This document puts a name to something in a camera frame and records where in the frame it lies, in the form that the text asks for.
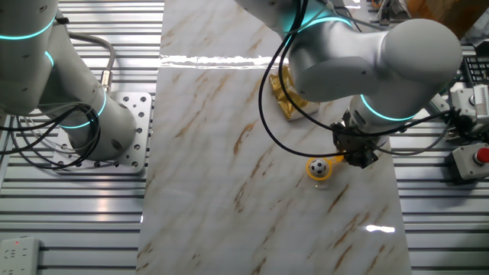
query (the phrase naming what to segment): cardboard box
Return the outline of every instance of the cardboard box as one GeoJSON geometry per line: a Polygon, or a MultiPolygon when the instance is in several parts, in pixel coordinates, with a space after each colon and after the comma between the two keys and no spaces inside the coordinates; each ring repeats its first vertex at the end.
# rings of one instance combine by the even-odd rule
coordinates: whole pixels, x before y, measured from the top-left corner
{"type": "Polygon", "coordinates": [[[458,38],[489,8],[489,0],[407,0],[413,18],[426,18],[444,24],[458,38]]]}

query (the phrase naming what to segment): yellow object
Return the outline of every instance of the yellow object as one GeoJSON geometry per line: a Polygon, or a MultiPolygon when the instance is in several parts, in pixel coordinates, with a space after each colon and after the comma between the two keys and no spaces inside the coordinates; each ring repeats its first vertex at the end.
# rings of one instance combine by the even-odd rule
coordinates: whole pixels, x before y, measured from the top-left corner
{"type": "MultiPolygon", "coordinates": [[[[319,103],[308,102],[302,99],[297,94],[296,87],[293,84],[292,75],[290,74],[288,66],[284,66],[282,68],[282,74],[283,74],[283,84],[285,84],[285,88],[287,89],[290,98],[307,114],[312,114],[317,112],[319,110],[319,103]]],[[[279,76],[270,75],[270,84],[272,85],[272,93],[275,95],[275,99],[277,100],[278,105],[282,109],[285,118],[288,121],[302,118],[302,115],[292,106],[292,104],[290,104],[290,102],[287,100],[287,97],[283,93],[279,76]]]]}
{"type": "Polygon", "coordinates": [[[374,6],[374,8],[380,8],[380,7],[382,6],[382,2],[383,2],[383,1],[381,1],[381,2],[380,2],[380,3],[378,3],[378,4],[375,4],[375,0],[372,0],[372,5],[374,6]]]}
{"type": "Polygon", "coordinates": [[[337,164],[338,162],[341,162],[345,157],[343,156],[337,156],[337,157],[333,157],[331,160],[323,157],[322,159],[328,164],[328,173],[326,174],[326,176],[322,177],[322,178],[318,178],[316,176],[313,176],[311,174],[311,171],[309,171],[309,165],[311,164],[311,162],[315,159],[315,157],[311,157],[308,161],[307,161],[307,164],[306,164],[306,171],[307,171],[307,174],[313,179],[313,180],[318,180],[318,181],[322,181],[322,180],[327,180],[333,173],[333,164],[337,164]]]}

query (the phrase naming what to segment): emergency stop button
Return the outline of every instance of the emergency stop button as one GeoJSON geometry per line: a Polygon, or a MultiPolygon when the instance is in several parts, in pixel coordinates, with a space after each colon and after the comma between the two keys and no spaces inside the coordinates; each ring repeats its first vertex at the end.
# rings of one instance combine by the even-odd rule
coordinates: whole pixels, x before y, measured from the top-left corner
{"type": "Polygon", "coordinates": [[[476,163],[479,164],[485,164],[489,163],[489,148],[481,148],[477,153],[474,155],[474,160],[476,163]]]}

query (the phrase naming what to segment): power strip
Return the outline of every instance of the power strip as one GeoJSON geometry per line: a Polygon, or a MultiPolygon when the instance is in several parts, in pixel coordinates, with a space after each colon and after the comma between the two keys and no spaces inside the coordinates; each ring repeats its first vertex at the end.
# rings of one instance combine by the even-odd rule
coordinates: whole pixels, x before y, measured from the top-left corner
{"type": "Polygon", "coordinates": [[[26,237],[0,243],[1,275],[36,275],[39,240],[26,237]]]}

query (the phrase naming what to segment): gold packaging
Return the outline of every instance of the gold packaging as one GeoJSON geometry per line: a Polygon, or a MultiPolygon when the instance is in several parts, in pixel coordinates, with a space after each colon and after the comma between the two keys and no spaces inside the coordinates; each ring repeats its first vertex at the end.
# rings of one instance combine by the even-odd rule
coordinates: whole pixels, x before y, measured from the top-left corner
{"type": "MultiPolygon", "coordinates": [[[[302,99],[296,91],[296,87],[293,84],[292,76],[290,75],[289,66],[283,66],[283,83],[287,89],[290,98],[308,115],[313,114],[319,110],[319,103],[308,102],[302,99]]],[[[275,95],[275,99],[278,105],[282,109],[285,118],[288,121],[293,121],[298,118],[302,118],[302,115],[290,104],[287,97],[283,93],[282,86],[280,85],[280,80],[278,75],[270,74],[270,84],[272,85],[272,93],[275,95]]]]}

